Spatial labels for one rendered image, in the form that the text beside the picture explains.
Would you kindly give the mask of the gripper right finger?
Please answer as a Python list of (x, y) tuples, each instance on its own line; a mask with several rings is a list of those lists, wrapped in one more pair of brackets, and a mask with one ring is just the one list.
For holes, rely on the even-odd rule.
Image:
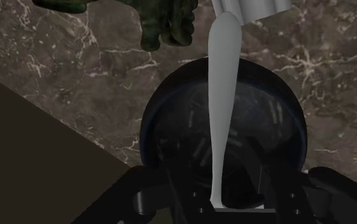
[(272, 189), (277, 224), (357, 224), (357, 182), (328, 168), (304, 173), (248, 139)]

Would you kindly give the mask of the black bowl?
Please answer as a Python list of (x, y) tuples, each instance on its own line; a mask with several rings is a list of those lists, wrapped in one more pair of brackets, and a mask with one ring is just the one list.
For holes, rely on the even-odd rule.
[[(211, 193), (211, 137), (207, 59), (189, 62), (161, 82), (150, 98), (140, 128), (141, 161), (158, 167), (181, 155), (196, 191)], [(223, 204), (258, 206), (272, 189), (255, 150), (301, 170), (307, 154), (307, 127), (292, 89), (276, 73), (240, 60), (235, 102), (224, 158)]]

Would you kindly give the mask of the dark green figure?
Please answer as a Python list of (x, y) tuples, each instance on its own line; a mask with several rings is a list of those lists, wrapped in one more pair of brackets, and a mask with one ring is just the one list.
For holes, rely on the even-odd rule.
[[(40, 8), (80, 14), (90, 3), (99, 0), (31, 0)], [(194, 33), (194, 10), (198, 0), (115, 0), (135, 9), (139, 14), (142, 30), (140, 46), (146, 52), (154, 52), (163, 41), (169, 46), (190, 46)]]

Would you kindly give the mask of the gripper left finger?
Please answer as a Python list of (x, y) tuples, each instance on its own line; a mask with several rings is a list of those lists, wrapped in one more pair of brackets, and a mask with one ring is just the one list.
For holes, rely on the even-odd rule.
[(174, 210), (173, 224), (197, 224), (190, 183), (180, 166), (132, 167), (71, 224), (149, 224), (166, 207)]

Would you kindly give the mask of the grey kitchen utensil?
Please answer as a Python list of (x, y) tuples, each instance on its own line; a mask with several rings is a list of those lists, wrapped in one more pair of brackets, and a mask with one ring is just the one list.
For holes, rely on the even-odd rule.
[(291, 0), (211, 0), (216, 19), (208, 39), (208, 103), (212, 150), (210, 202), (223, 209), (221, 183), (242, 45), (241, 27), (291, 9)]

